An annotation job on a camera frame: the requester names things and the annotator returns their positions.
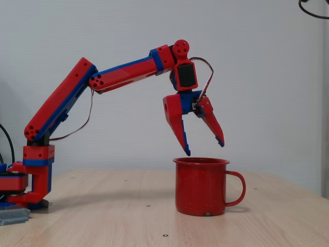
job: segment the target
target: robotic arm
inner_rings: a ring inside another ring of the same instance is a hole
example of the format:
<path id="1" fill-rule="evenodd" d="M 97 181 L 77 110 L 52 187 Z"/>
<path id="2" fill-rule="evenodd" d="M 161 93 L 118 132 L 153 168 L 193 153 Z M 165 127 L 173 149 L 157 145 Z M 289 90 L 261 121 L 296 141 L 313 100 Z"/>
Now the robotic arm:
<path id="1" fill-rule="evenodd" d="M 149 76 L 170 72 L 170 80 L 178 93 L 163 99 L 164 111 L 185 153 L 191 154 L 182 115 L 190 112 L 207 124 L 223 147 L 223 132 L 205 90 L 192 91 L 198 84 L 194 63 L 187 57 L 188 51 L 188 42 L 178 40 L 172 46 L 151 50 L 146 58 L 102 72 L 82 58 L 26 126 L 27 145 L 23 148 L 23 162 L 15 162 L 7 170 L 0 170 L 0 194 L 6 196 L 2 200 L 30 209 L 41 206 L 43 198 L 51 191 L 54 145 L 49 145 L 49 138 L 67 119 L 69 110 L 88 86 L 102 94 Z M 24 193 L 28 174 L 32 175 L 32 191 Z"/>

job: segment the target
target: wooden table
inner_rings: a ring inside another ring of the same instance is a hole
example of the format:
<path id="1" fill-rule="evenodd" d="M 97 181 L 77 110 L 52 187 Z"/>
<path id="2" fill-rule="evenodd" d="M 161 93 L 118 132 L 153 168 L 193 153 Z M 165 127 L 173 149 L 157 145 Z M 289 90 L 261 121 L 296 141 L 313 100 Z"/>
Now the wooden table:
<path id="1" fill-rule="evenodd" d="M 247 193 L 224 215 L 175 209 L 175 172 L 73 170 L 56 177 L 50 208 L 0 227 L 0 246 L 329 246 L 329 201 L 263 173 L 242 173 Z M 241 182 L 227 176 L 227 200 Z"/>

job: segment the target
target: black wire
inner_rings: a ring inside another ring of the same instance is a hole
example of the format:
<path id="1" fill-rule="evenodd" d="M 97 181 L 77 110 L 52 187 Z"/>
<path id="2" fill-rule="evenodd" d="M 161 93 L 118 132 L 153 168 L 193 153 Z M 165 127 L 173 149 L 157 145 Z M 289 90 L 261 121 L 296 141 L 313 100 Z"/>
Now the black wire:
<path id="1" fill-rule="evenodd" d="M 12 145 L 12 141 L 10 139 L 10 136 L 9 136 L 7 130 L 1 124 L 0 124 L 0 128 L 5 133 L 5 135 L 6 135 L 7 139 L 8 139 L 8 142 L 9 142 L 9 145 L 10 145 L 10 150 L 11 150 L 11 159 L 12 159 L 12 163 L 14 164 L 14 162 L 15 162 L 15 152 L 14 152 L 14 147 Z"/>
<path id="2" fill-rule="evenodd" d="M 66 138 L 66 137 L 68 137 L 68 136 L 70 136 L 70 135 L 72 135 L 72 134 L 78 132 L 79 130 L 81 130 L 82 128 L 84 128 L 84 127 L 87 125 L 87 123 L 88 123 L 89 120 L 90 120 L 90 115 L 92 114 L 92 109 L 93 109 L 94 90 L 93 90 L 92 88 L 90 88 L 90 90 L 91 90 L 91 92 L 92 92 L 92 99 L 91 99 L 91 103 L 90 103 L 89 116 L 88 116 L 87 121 L 83 124 L 83 126 L 81 126 L 81 127 L 78 128 L 77 130 L 74 130 L 73 132 L 71 132 L 71 133 L 69 133 L 69 134 L 67 134 L 67 135 L 64 135 L 64 136 L 62 136 L 62 137 L 57 137 L 57 138 L 49 139 L 51 142 L 52 142 L 52 141 L 55 141 L 55 140 L 61 140 L 61 139 L 64 139 L 64 138 Z"/>
<path id="3" fill-rule="evenodd" d="M 316 15 L 313 14 L 311 12 L 308 12 L 306 9 L 304 9 L 304 7 L 302 6 L 302 0 L 299 0 L 298 5 L 300 7 L 301 10 L 303 10 L 306 14 L 309 14 L 310 16 L 313 16 L 315 18 L 319 18 L 319 19 L 325 19 L 325 20 L 329 20 L 329 17 L 327 16 L 320 16 L 320 15 Z"/>
<path id="4" fill-rule="evenodd" d="M 0 164 L 3 164 L 4 163 L 4 159 L 2 158 L 2 155 L 0 153 Z"/>

